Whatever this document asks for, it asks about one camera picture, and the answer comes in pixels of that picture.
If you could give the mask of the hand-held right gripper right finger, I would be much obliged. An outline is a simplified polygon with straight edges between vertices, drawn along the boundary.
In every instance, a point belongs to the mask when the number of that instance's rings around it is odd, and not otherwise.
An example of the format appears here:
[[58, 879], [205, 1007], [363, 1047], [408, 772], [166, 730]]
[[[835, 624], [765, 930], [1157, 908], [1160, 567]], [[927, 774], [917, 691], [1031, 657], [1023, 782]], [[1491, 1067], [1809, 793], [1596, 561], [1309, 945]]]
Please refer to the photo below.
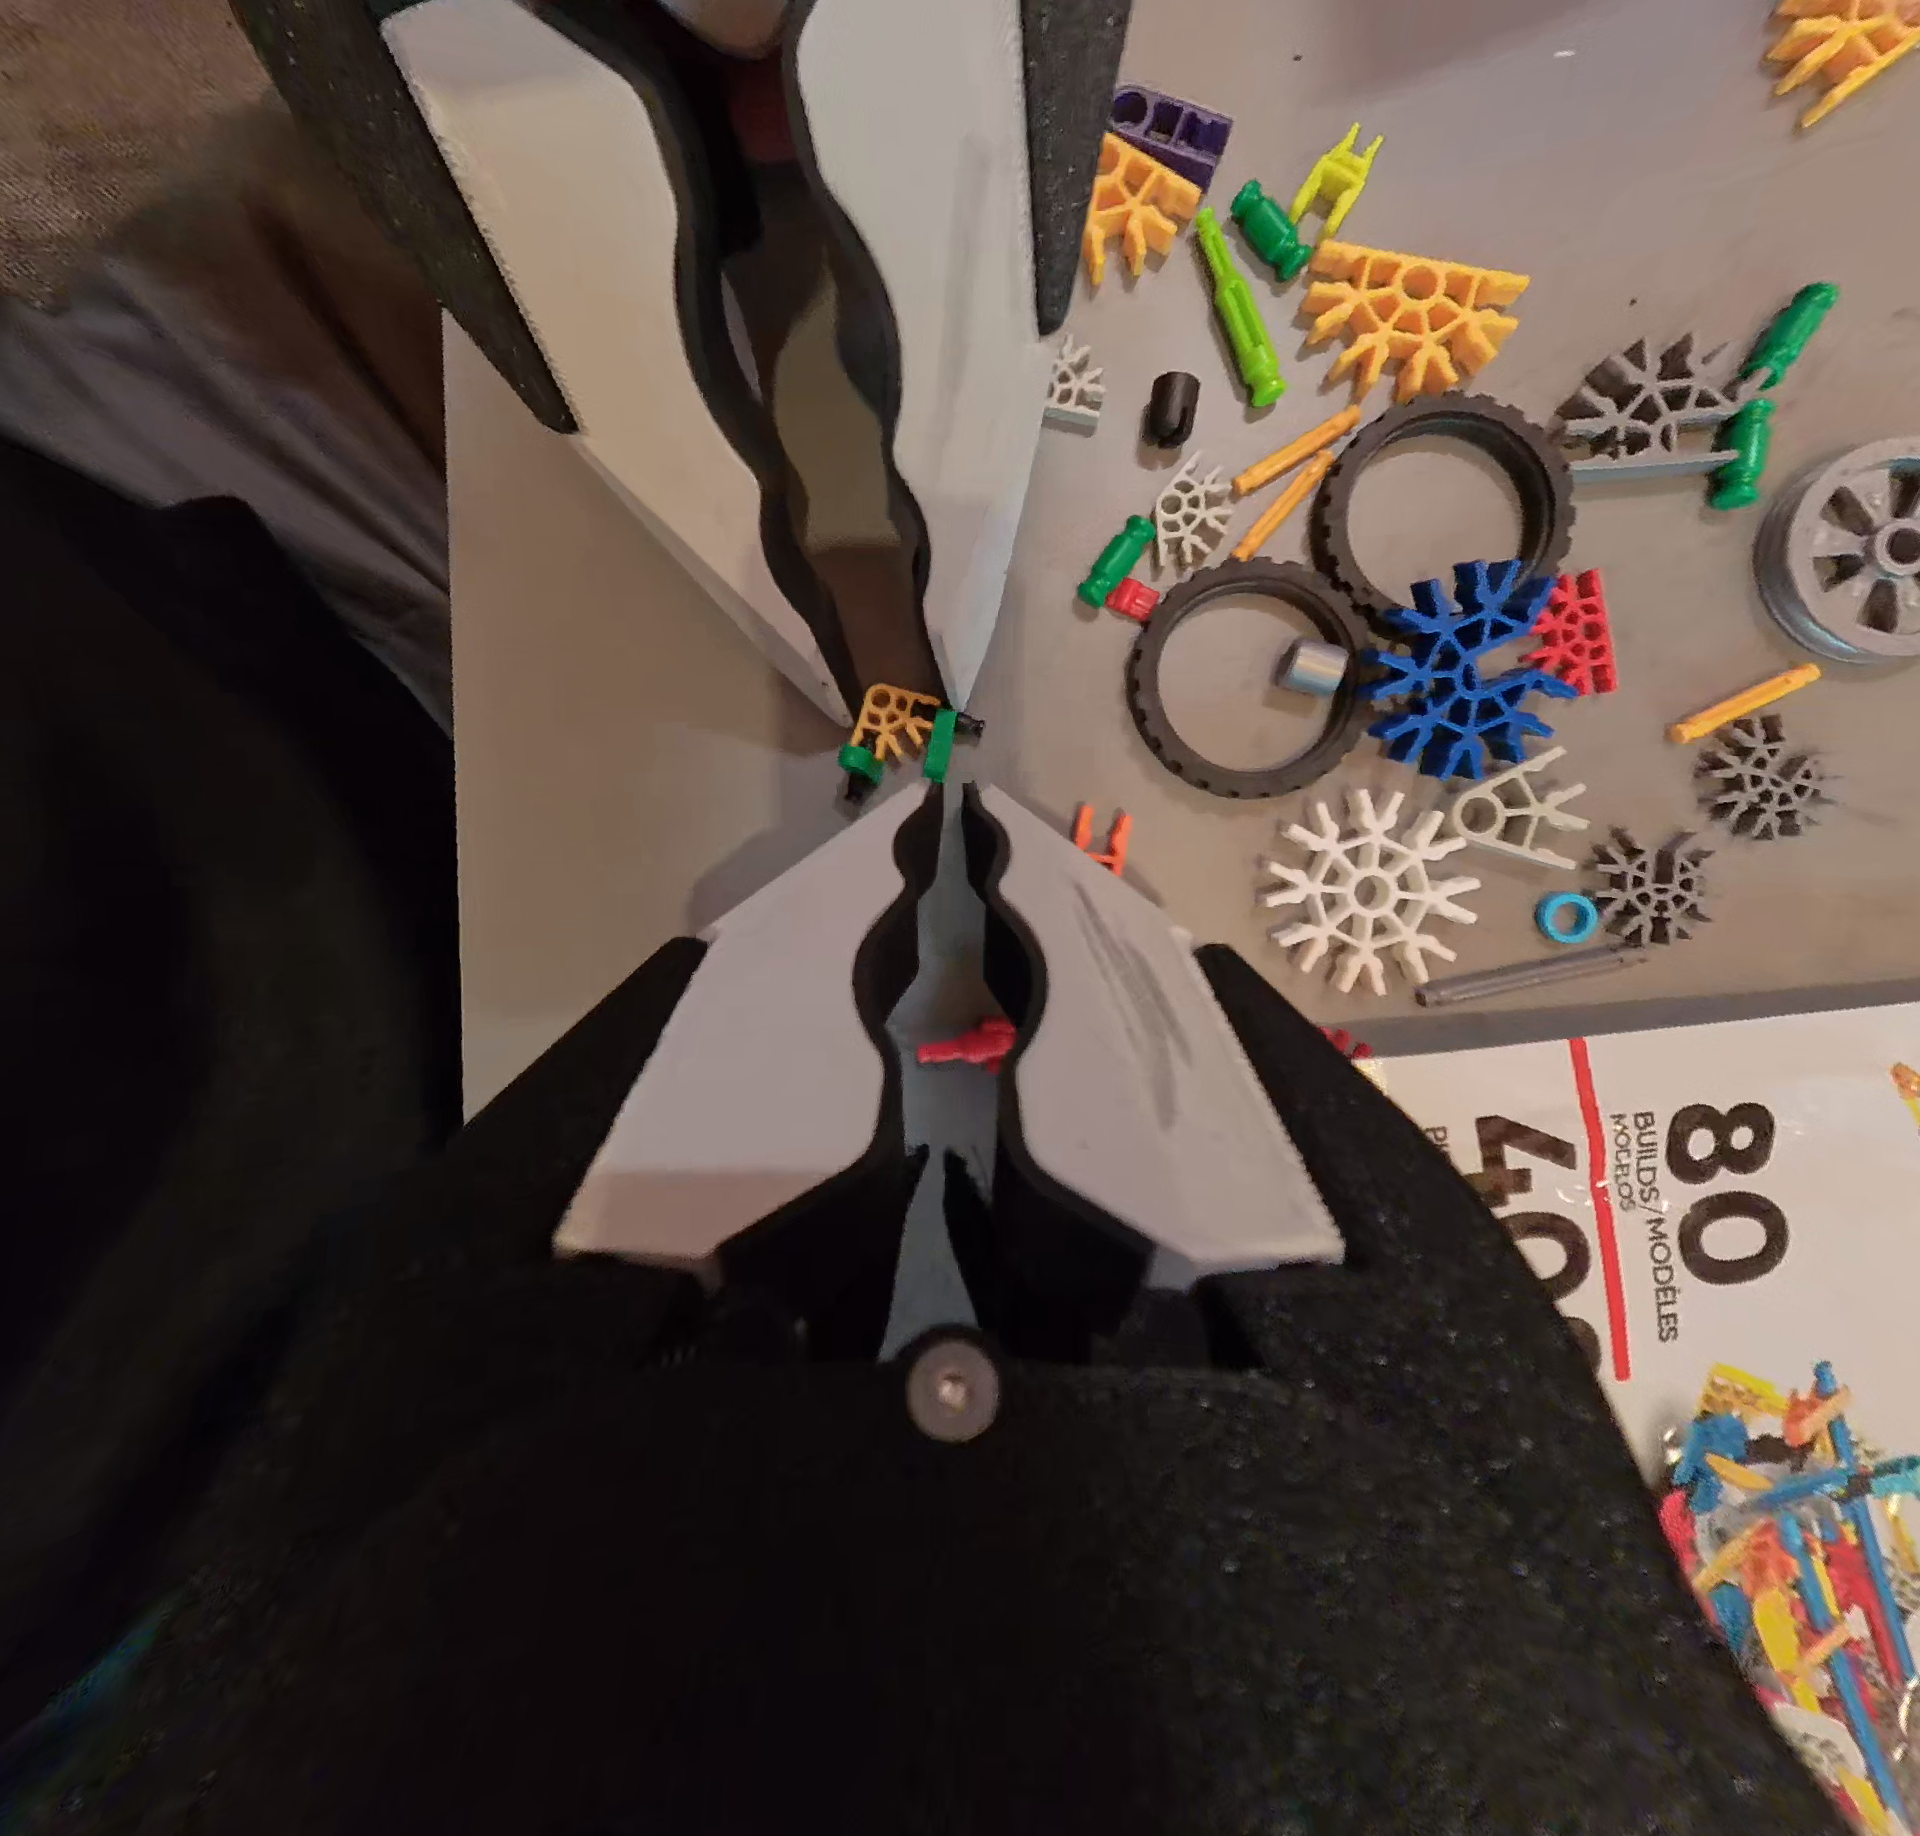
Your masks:
[[994, 787], [965, 795], [989, 983], [1016, 1043], [993, 1216], [1045, 1294], [1338, 1264], [1341, 1235], [1194, 940]]

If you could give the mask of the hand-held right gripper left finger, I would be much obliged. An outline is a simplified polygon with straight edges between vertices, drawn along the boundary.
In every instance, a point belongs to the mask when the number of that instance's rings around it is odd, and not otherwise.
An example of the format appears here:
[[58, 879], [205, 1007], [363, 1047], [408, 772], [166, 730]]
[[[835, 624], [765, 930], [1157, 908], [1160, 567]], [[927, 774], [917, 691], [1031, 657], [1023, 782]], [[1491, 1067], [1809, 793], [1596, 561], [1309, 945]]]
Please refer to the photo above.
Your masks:
[[553, 1235], [715, 1267], [872, 1153], [901, 1153], [890, 1020], [919, 973], [944, 789], [901, 787], [706, 931], [706, 955]]

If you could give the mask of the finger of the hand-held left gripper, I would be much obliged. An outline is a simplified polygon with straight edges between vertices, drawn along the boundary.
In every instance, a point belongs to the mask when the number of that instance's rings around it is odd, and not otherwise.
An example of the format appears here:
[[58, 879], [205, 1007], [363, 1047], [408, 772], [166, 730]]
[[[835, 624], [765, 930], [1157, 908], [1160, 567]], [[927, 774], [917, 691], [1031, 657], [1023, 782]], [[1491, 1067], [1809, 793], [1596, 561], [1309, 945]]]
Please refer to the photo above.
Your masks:
[[1050, 374], [1021, 0], [807, 0], [794, 49], [814, 167], [895, 315], [895, 465], [929, 533], [933, 656], [967, 703], [1000, 618]]
[[846, 722], [845, 640], [784, 522], [790, 468], [733, 349], [715, 191], [673, 96], [525, 0], [424, 0], [381, 36], [583, 459]]

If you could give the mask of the purple connector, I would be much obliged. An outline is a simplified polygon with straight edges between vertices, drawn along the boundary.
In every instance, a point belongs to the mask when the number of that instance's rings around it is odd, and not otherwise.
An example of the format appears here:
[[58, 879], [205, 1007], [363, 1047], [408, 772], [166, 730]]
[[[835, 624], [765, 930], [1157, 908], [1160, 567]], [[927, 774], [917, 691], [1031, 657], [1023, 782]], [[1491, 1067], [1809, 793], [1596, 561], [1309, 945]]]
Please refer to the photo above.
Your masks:
[[1207, 193], [1226, 157], [1232, 117], [1161, 89], [1123, 83], [1115, 89], [1108, 128]]

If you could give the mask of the white snowflake connector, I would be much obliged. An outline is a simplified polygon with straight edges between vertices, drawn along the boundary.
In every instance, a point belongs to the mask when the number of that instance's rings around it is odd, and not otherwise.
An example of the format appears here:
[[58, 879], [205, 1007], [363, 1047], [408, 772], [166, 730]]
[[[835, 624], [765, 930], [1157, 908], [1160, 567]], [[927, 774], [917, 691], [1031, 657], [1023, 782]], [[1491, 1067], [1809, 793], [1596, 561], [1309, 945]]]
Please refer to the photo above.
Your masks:
[[1421, 987], [1432, 964], [1457, 957], [1444, 930], [1471, 927], [1480, 880], [1450, 869], [1467, 839], [1435, 808], [1405, 818], [1405, 793], [1347, 793], [1345, 811], [1318, 802], [1284, 837], [1295, 863], [1260, 863], [1267, 936], [1305, 975], [1327, 975], [1350, 994]]

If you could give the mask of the dark grey long rod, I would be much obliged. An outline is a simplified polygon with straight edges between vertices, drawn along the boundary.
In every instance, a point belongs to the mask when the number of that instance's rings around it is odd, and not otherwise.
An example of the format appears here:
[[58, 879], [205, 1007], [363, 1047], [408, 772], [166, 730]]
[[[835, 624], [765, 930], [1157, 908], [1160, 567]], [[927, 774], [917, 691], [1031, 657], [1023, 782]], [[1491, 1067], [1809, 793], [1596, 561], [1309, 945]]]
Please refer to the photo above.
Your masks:
[[1600, 978], [1633, 968], [1648, 957], [1651, 951], [1642, 947], [1596, 942], [1573, 948], [1567, 955], [1501, 964], [1455, 978], [1430, 982], [1415, 990], [1412, 1000], [1423, 1009], [1465, 1007], [1540, 987]]

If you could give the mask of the black toy tire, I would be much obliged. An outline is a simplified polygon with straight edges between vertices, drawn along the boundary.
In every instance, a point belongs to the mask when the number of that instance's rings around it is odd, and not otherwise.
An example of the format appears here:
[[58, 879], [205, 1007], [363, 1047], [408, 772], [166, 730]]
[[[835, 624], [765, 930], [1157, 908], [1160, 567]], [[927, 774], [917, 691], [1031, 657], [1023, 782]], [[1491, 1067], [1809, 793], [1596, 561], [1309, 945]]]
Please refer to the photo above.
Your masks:
[[[1345, 661], [1320, 736], [1305, 750], [1264, 767], [1228, 767], [1192, 746], [1168, 715], [1160, 677], [1170, 638], [1189, 617], [1247, 596], [1286, 601], [1307, 617], [1318, 637]], [[1363, 738], [1370, 722], [1370, 661], [1375, 635], [1339, 588], [1303, 564], [1231, 560], [1194, 571], [1172, 587], [1143, 624], [1125, 667], [1125, 696], [1143, 743], [1160, 764], [1189, 789], [1222, 799], [1277, 799], [1302, 793], [1333, 772]]]
[[1517, 496], [1524, 583], [1552, 579], [1571, 550], [1576, 481], [1561, 448], [1522, 410], [1485, 394], [1421, 396], [1363, 425], [1336, 453], [1309, 515], [1309, 548], [1320, 576], [1345, 594], [1376, 635], [1390, 635], [1390, 612], [1402, 606], [1363, 570], [1350, 512], [1366, 468], [1416, 437], [1450, 437], [1485, 456]]

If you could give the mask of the yellow toy rod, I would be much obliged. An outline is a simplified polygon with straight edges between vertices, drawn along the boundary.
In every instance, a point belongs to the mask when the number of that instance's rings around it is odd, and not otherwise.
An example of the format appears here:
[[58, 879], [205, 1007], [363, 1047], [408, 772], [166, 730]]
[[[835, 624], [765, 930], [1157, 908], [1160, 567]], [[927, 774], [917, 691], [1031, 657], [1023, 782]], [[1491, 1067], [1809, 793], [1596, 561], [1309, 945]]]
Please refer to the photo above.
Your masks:
[[1234, 561], [1254, 560], [1264, 543], [1284, 527], [1284, 522], [1300, 510], [1314, 489], [1324, 479], [1333, 465], [1336, 456], [1330, 449], [1320, 449], [1312, 456], [1303, 467], [1295, 474], [1295, 477], [1284, 486], [1284, 491], [1260, 512], [1260, 516], [1250, 525], [1243, 537], [1231, 550]]
[[1804, 687], [1813, 686], [1820, 680], [1821, 667], [1818, 661], [1789, 667], [1788, 670], [1765, 677], [1731, 696], [1723, 696], [1711, 703], [1705, 708], [1698, 708], [1680, 720], [1672, 720], [1668, 724], [1666, 738], [1672, 746], [1691, 746], [1741, 720], [1765, 714], [1783, 699], [1800, 695]]
[[1271, 453], [1259, 459], [1247, 465], [1232, 479], [1234, 496], [1250, 496], [1271, 481], [1280, 479], [1289, 471], [1309, 462], [1314, 456], [1330, 453], [1336, 446], [1347, 442], [1357, 427], [1362, 425], [1362, 407], [1345, 407], [1338, 410], [1330, 420], [1312, 427], [1309, 431], [1292, 437]]

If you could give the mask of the white fan connector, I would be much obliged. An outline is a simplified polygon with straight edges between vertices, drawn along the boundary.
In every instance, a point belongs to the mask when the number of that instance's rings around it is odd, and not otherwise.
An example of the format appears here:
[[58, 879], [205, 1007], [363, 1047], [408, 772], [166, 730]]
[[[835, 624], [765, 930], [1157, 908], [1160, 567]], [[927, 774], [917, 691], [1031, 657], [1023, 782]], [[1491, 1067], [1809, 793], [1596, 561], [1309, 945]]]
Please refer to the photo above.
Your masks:
[[1590, 823], [1570, 808], [1584, 795], [1584, 787], [1554, 782], [1552, 772], [1563, 758], [1564, 748], [1554, 746], [1455, 793], [1450, 805], [1452, 836], [1506, 858], [1576, 872], [1580, 855], [1564, 852], [1561, 839], [1582, 839]]

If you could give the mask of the blue snowflake connector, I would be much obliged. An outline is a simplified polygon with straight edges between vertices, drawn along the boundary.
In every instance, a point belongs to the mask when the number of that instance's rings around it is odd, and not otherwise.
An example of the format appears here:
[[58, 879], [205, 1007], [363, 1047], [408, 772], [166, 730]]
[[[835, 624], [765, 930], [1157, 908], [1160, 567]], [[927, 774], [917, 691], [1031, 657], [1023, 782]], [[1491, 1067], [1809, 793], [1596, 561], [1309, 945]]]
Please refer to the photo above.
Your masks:
[[1550, 670], [1519, 667], [1485, 677], [1475, 657], [1421, 661], [1370, 648], [1366, 696], [1397, 711], [1370, 724], [1393, 762], [1453, 782], [1476, 782], [1491, 764], [1524, 762], [1528, 742], [1550, 738], [1552, 727], [1528, 707], [1530, 696], [1573, 699], [1571, 683]]
[[1416, 580], [1411, 603], [1384, 612], [1399, 648], [1383, 648], [1381, 667], [1411, 682], [1476, 669], [1489, 651], [1532, 631], [1554, 583], [1519, 560], [1455, 565], [1450, 601], [1439, 579]]

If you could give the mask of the dark grey snowflake connector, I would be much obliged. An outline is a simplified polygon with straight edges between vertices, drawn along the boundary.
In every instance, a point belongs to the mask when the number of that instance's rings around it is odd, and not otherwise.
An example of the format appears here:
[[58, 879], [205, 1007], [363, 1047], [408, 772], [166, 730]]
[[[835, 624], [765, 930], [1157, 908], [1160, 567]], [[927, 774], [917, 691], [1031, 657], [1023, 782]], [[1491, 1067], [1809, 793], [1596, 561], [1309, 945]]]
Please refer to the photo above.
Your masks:
[[1791, 746], [1769, 714], [1717, 730], [1694, 774], [1708, 816], [1750, 842], [1803, 839], [1832, 802], [1825, 758]]
[[1691, 832], [1646, 847], [1616, 826], [1584, 863], [1600, 934], [1630, 948], [1666, 948], [1713, 923], [1715, 851]]

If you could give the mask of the red fan connector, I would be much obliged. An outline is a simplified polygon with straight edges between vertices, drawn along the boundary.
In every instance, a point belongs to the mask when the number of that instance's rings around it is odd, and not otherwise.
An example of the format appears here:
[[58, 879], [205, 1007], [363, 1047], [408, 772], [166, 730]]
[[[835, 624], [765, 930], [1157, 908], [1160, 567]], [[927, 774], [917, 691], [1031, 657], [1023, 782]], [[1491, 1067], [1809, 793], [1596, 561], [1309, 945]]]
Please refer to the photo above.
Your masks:
[[1558, 576], [1530, 631], [1526, 663], [1567, 683], [1578, 696], [1619, 691], [1621, 669], [1608, 608], [1601, 570]]

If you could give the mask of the grey fan connector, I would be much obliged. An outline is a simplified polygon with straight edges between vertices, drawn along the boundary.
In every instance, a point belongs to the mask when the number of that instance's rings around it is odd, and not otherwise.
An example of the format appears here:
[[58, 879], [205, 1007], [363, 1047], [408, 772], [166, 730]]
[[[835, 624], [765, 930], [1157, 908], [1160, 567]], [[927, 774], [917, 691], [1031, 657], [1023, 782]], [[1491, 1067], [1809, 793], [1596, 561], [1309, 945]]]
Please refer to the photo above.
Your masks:
[[1666, 425], [1690, 440], [1715, 437], [1741, 410], [1741, 377], [1726, 364], [1727, 345], [1698, 347], [1686, 334], [1655, 349], [1639, 339], [1589, 371], [1580, 388], [1558, 407], [1558, 442], [1567, 427], [1624, 434], [1636, 425], [1655, 431]]

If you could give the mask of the pale grey toy rod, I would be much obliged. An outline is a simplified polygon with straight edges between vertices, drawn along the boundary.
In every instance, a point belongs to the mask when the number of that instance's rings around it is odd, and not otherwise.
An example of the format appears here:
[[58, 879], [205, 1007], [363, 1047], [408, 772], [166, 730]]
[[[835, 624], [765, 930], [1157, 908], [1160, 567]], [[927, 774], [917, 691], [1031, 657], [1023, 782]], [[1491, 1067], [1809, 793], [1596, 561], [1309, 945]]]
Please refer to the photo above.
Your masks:
[[1636, 425], [1624, 434], [1601, 437], [1587, 425], [1580, 429], [1571, 425], [1563, 434], [1563, 456], [1571, 477], [1593, 486], [1630, 479], [1711, 479], [1726, 465], [1737, 462], [1741, 451], [1722, 446], [1715, 431], [1690, 440], [1690, 433], [1666, 425], [1655, 431]]

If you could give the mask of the grey wheel hub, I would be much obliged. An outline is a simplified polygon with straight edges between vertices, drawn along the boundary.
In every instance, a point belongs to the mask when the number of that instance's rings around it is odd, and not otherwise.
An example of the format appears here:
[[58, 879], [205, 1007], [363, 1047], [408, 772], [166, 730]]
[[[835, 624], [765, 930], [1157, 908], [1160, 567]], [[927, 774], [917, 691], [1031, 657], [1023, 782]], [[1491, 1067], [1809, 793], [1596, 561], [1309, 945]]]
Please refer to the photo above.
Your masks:
[[1765, 606], [1831, 661], [1919, 657], [1919, 440], [1889, 437], [1806, 467], [1756, 543]]

